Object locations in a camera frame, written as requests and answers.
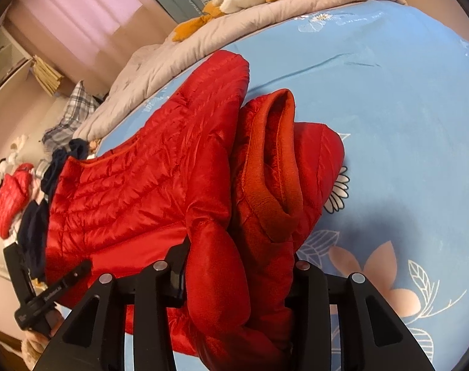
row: blue bed sheet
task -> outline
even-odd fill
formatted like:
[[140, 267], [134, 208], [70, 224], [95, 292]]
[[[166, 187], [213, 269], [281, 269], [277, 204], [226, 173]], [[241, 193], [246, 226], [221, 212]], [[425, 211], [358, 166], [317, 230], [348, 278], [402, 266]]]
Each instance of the blue bed sheet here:
[[[469, 346], [469, 43], [415, 8], [368, 1], [225, 49], [250, 63], [246, 101], [288, 88], [296, 121], [342, 137], [342, 173], [300, 257], [333, 274], [362, 271], [436, 370], [451, 370]], [[129, 115], [99, 154], [132, 136], [198, 65]], [[205, 369], [176, 359], [180, 371]]]

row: silver screw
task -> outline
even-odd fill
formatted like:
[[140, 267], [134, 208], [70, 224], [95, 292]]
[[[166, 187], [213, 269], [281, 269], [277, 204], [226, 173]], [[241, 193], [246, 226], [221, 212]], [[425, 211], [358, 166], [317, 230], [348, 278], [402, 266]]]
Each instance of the silver screw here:
[[154, 264], [154, 269], [156, 271], [163, 271], [164, 269], [166, 269], [168, 267], [168, 263], [166, 261], [157, 261], [155, 264]]
[[109, 283], [110, 281], [112, 281], [111, 274], [103, 274], [103, 275], [100, 275], [99, 277], [99, 282], [101, 282], [102, 284]]
[[310, 269], [310, 264], [307, 261], [298, 261], [296, 263], [296, 267], [301, 271], [307, 271]]
[[365, 276], [362, 274], [352, 274], [351, 279], [355, 283], [363, 283], [365, 281]]

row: red fabric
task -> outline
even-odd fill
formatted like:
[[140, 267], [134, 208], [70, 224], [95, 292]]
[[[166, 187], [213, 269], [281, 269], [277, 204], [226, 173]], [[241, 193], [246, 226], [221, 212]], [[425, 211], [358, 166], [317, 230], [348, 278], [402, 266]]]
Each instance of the red fabric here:
[[[84, 258], [93, 263], [61, 300], [69, 307], [102, 273], [136, 274], [188, 234], [187, 303], [168, 309], [173, 349], [214, 371], [286, 366], [292, 256], [343, 157], [339, 137], [323, 125], [295, 125], [293, 136], [289, 91], [240, 110], [247, 86], [241, 56], [213, 54], [130, 140], [98, 159], [69, 158], [49, 218], [48, 282]], [[271, 227], [275, 214], [290, 220], [283, 232]]]
[[0, 237], [8, 238], [11, 221], [30, 199], [33, 165], [21, 164], [11, 176], [6, 174], [0, 188]]

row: beige comforter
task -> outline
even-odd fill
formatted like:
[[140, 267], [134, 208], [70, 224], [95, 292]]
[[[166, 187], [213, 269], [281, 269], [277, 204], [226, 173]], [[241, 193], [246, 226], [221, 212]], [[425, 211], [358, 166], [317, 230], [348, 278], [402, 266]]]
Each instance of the beige comforter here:
[[[183, 42], [172, 35], [163, 44], [135, 52], [116, 78], [109, 97], [75, 132], [93, 140], [109, 134], [119, 123], [175, 76], [229, 43], [267, 26], [303, 14], [366, 0], [279, 0], [209, 22]], [[404, 0], [391, 0], [406, 4]]]

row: plaid pillow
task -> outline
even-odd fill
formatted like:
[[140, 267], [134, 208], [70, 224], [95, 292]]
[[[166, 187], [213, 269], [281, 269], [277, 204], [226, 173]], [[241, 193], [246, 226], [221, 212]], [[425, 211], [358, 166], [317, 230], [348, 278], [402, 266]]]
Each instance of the plaid pillow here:
[[78, 82], [64, 108], [63, 118], [58, 125], [46, 130], [42, 137], [45, 150], [52, 153], [57, 148], [66, 147], [77, 128], [97, 107], [99, 103], [85, 91], [83, 81]]

